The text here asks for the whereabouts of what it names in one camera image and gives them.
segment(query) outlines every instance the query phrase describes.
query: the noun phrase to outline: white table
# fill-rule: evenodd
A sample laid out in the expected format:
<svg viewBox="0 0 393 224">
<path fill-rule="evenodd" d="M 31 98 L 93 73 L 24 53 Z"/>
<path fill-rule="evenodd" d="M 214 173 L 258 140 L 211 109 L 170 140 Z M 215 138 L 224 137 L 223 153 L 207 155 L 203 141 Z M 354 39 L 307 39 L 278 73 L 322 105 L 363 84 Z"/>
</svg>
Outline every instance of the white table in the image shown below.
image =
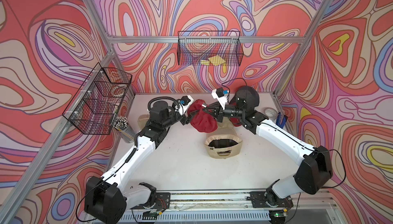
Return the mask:
<svg viewBox="0 0 393 224">
<path fill-rule="evenodd" d="M 176 99 L 184 94 L 140 94 L 135 96 L 128 121 L 139 132 L 137 119 L 148 114 L 147 103 L 158 96 Z M 210 94 L 192 94 L 194 100 L 204 99 L 207 104 L 215 102 Z M 259 106 L 277 110 L 270 94 L 259 94 Z M 205 133 L 199 133 L 190 124 L 180 122 L 171 129 L 160 146 L 142 163 L 132 177 L 131 184 L 147 182 L 160 191 L 213 190 L 267 188 L 279 178 L 297 171 L 298 166 L 279 148 L 243 127 L 235 128 L 243 140 L 239 155 L 226 159 L 210 158 L 204 148 Z M 115 164 L 132 144 L 120 141 L 115 152 Z"/>
</svg>

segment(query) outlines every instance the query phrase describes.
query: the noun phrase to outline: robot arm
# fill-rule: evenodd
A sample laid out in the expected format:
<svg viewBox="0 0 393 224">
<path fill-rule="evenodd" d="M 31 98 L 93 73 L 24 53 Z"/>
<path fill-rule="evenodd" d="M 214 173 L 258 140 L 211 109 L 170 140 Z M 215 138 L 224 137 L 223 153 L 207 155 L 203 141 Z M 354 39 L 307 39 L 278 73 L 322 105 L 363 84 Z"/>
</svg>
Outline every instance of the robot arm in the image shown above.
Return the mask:
<svg viewBox="0 0 393 224">
<path fill-rule="evenodd" d="M 173 101 L 172 106 L 162 99 Z M 180 121 L 185 124 L 185 112 L 193 103 L 189 95 L 179 100 L 158 97 L 150 100 L 150 119 L 136 135 L 134 146 L 101 178 L 91 177 L 86 183 L 85 212 L 106 224 L 115 224 L 126 209 L 139 204 L 152 206 L 155 202 L 155 187 L 140 183 L 127 188 L 136 168 L 161 144 L 171 125 Z"/>
<path fill-rule="evenodd" d="M 238 118 L 246 129 L 280 148 L 299 166 L 295 174 L 278 179 L 267 188 L 265 197 L 271 206 L 302 191 L 315 194 L 333 176 L 329 151 L 323 146 L 315 148 L 303 142 L 254 110 L 254 100 L 249 91 L 237 92 L 235 105 L 226 104 L 228 95 L 222 94 L 222 88 L 213 90 L 212 95 L 218 102 L 204 108 L 206 113 L 218 122 L 222 122 L 223 117 Z"/>
</svg>

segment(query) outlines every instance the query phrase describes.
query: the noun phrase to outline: tape roll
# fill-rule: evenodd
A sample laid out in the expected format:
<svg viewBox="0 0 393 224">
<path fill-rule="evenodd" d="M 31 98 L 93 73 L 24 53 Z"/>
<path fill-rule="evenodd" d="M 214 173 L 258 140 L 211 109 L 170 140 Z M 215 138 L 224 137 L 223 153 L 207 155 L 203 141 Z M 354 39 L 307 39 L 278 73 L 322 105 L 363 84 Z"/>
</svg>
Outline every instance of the tape roll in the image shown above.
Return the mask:
<svg viewBox="0 0 393 224">
<path fill-rule="evenodd" d="M 263 113 L 265 113 L 265 115 L 267 115 L 270 120 L 274 120 L 278 116 L 278 112 L 275 109 L 270 108 L 270 107 L 266 107 L 263 110 Z"/>
</svg>

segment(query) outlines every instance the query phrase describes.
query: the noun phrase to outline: psychedelic wallpaper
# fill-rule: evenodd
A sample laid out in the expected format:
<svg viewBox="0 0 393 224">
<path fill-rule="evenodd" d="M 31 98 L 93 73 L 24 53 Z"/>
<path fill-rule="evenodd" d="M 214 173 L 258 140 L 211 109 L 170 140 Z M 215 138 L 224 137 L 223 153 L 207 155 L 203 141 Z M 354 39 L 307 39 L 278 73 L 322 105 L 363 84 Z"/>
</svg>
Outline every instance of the psychedelic wallpaper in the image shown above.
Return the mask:
<svg viewBox="0 0 393 224">
<path fill-rule="evenodd" d="M 393 223 L 392 18 L 393 0 L 334 0 L 279 96 L 300 139 L 341 152 L 329 191 L 349 223 Z"/>
<path fill-rule="evenodd" d="M 242 36 L 302 36 L 322 0 L 94 0 L 109 35 L 177 36 L 181 30 L 237 29 Z M 209 92 L 243 77 L 273 91 L 297 44 L 244 44 L 241 67 L 179 66 L 177 44 L 130 43 L 114 48 L 135 92 Z M 236 89 L 241 82 L 233 82 Z"/>
<path fill-rule="evenodd" d="M 105 54 L 81 0 L 0 0 L 0 204 Z M 81 185 L 104 171 L 115 136 L 72 127 L 13 223 L 69 219 Z"/>
</svg>

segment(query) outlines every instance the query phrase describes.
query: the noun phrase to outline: wire basket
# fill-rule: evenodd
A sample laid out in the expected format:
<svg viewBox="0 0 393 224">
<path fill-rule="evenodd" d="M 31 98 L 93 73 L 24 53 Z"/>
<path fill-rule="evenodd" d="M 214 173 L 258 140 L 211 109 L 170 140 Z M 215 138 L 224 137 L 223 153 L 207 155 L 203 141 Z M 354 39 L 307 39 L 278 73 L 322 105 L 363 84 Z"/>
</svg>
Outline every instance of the wire basket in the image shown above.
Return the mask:
<svg viewBox="0 0 393 224">
<path fill-rule="evenodd" d="M 179 65 L 240 66 L 240 31 L 179 31 Z"/>
<path fill-rule="evenodd" d="M 71 115 L 63 116 L 83 134 L 110 134 L 131 80 L 123 70 L 101 67 Z"/>
</svg>

